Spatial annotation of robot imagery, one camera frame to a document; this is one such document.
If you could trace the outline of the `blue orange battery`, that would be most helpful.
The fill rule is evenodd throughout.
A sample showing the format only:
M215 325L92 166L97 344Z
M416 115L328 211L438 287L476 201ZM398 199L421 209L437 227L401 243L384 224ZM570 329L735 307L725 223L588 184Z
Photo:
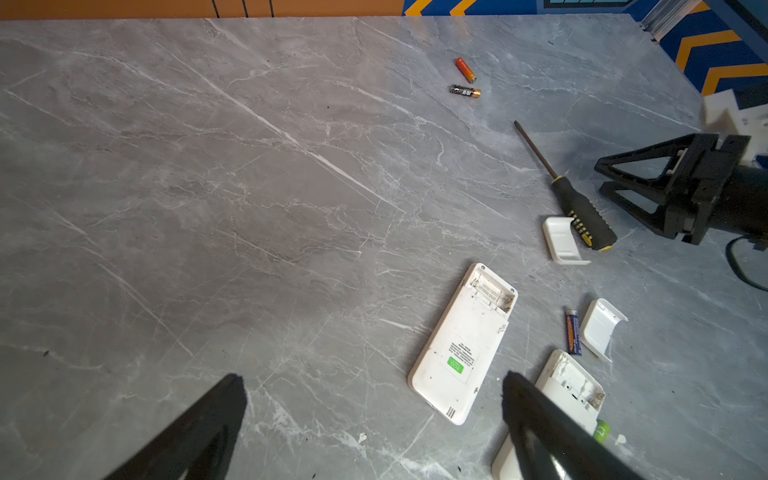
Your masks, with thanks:
M565 325L568 353L573 356L581 356L580 321L578 312L575 309L567 309L565 311Z

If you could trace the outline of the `green battery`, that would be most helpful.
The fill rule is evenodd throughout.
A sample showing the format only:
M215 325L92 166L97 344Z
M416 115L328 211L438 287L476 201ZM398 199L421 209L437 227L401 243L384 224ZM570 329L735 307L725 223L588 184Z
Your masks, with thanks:
M604 444L611 432L610 425L602 419L599 419L593 432L593 438L599 443Z

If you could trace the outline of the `white battery cover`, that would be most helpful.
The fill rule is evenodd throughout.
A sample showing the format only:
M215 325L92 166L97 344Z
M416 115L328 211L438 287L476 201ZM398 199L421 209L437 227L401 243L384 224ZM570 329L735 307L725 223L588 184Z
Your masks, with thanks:
M572 233L571 217L548 217L543 222L543 233L552 260L560 265L586 266L591 263L581 257Z
M601 360L612 363L608 347L616 326L626 321L628 317L618 308L604 298L597 298L590 303L581 321L581 343Z

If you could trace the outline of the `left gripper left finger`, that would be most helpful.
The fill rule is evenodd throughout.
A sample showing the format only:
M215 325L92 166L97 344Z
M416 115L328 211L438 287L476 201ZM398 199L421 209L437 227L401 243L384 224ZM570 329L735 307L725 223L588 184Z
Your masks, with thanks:
M244 380L228 374L110 479L224 479L247 406Z

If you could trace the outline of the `black yellow screwdriver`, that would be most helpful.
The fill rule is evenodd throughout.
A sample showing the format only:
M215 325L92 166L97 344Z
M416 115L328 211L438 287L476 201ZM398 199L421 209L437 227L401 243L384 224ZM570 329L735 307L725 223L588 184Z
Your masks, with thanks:
M563 213L572 219L577 235L594 251L605 251L613 247L618 237L592 202L578 192L563 175L558 175L534 144L522 125L515 120L513 125L552 177L551 189Z

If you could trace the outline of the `red orange battery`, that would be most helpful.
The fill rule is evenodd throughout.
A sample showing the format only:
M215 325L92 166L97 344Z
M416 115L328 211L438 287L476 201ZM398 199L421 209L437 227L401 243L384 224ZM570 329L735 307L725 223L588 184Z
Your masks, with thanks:
M474 71L469 67L467 62L463 58L457 58L455 60L455 65L458 68L458 70L462 73L464 78L470 83L473 84L477 80L477 76L474 73Z

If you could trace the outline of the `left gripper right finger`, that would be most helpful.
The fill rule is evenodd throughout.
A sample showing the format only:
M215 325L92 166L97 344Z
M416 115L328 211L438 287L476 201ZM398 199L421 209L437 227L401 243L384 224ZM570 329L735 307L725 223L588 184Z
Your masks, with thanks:
M525 479L557 479L557 464L572 479L638 479L524 376L503 380L503 419Z

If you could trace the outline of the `black gold battery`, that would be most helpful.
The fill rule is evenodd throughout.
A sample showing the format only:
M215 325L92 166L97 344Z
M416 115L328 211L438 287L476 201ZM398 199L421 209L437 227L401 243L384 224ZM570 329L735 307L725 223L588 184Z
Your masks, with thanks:
M482 95L482 91L480 89L461 86L461 85L451 85L448 88L449 92L454 95L460 95L463 97L469 97L469 98L480 98Z

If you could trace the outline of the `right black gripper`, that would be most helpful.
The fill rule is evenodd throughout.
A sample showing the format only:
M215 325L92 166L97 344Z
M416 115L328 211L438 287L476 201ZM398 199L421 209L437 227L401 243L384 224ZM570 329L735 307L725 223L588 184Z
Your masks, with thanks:
M599 193L652 233L698 245L710 229L767 239L767 171L740 163L750 138L689 134L603 157L594 169L611 181ZM663 160L656 175L626 167ZM664 191L664 202L637 191Z

